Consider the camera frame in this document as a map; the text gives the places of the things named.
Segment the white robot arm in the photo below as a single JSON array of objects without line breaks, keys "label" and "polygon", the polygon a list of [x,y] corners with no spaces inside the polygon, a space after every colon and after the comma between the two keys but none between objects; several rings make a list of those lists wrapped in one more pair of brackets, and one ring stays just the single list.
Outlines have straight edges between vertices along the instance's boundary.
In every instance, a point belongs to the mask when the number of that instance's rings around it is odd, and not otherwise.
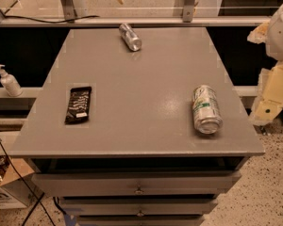
[{"label": "white robot arm", "polygon": [[266,55],[276,61],[271,69],[261,70],[258,95],[249,115],[250,122],[263,126],[271,123],[283,110],[283,4],[269,21],[251,31],[247,40],[264,43]]}]

